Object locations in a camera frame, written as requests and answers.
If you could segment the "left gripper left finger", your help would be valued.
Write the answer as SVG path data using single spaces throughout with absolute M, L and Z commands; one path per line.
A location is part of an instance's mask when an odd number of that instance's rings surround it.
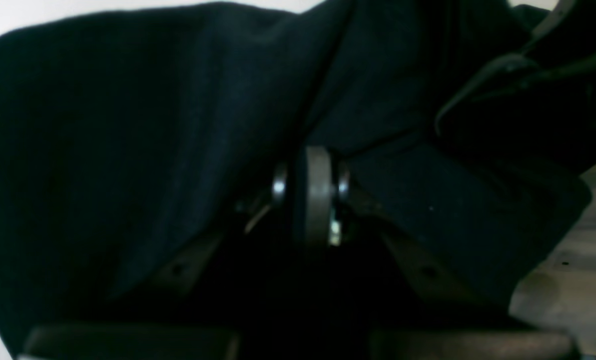
M 333 155 L 308 146 L 92 321 L 37 326 L 20 360 L 235 360 L 293 330 L 333 243 Z

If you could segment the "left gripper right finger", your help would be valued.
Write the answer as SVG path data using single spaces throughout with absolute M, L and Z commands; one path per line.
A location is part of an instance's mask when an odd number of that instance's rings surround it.
M 574 337 L 537 328 L 476 294 L 332 164 L 336 272 L 359 311 L 362 360 L 578 360 Z

